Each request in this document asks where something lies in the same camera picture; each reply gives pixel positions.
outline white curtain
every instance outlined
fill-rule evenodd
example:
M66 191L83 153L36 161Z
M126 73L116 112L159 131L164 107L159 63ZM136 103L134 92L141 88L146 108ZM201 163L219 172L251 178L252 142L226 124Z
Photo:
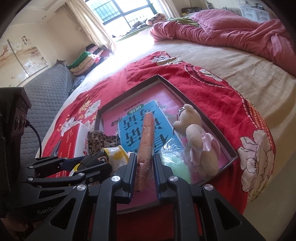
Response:
M163 10L169 18L179 18L180 14L178 13L174 3L172 0L157 0L157 2L161 5Z
M112 37L106 32L104 25L99 21L95 14L90 10L84 0L69 0L66 2L74 13L80 26L87 37L96 45L105 45L113 53L116 44Z

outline pillow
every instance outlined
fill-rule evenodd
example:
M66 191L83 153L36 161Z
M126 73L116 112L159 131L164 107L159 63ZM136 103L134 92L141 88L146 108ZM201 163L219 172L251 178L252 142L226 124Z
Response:
M85 79L85 75L76 77L74 79L72 88L70 89L68 96L70 96L73 93L73 91L76 90L76 88L84 81L84 79Z
M147 19L146 20L146 24L147 25L153 25L155 23L158 23L158 22L163 22L165 21L166 18L165 18L165 15L162 14L162 13L157 13L154 15L154 17L150 18L150 19Z
M78 59L76 59L70 66L68 66L68 69L76 68L87 56L89 56L91 53L84 51Z

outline sausage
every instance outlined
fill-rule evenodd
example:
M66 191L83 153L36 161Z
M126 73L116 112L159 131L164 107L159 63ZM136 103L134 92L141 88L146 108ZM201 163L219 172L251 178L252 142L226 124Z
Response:
M142 136L137 153L137 173L135 188L143 191L149 176L153 172L154 154L154 115L147 112L144 116Z

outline floral blanket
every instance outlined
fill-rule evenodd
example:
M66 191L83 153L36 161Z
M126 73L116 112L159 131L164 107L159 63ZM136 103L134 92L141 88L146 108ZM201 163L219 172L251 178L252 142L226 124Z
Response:
M192 100L222 131L239 155L233 166L210 183L240 213L247 201L259 196L272 175L275 146L258 111L225 80L166 52L155 52L129 64L115 75L81 93L58 117L43 156L49 156L60 137L77 123L94 127L101 107L140 82L159 74ZM166 240L173 238L172 206L121 214L118 240Z

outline stuffed toy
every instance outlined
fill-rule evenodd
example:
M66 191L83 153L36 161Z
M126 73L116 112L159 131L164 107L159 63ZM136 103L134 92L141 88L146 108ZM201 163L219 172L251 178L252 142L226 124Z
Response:
M219 170L220 145L212 134L202 128L201 117L193 106L185 104L179 109L173 127L187 138L194 171L203 179L215 176Z

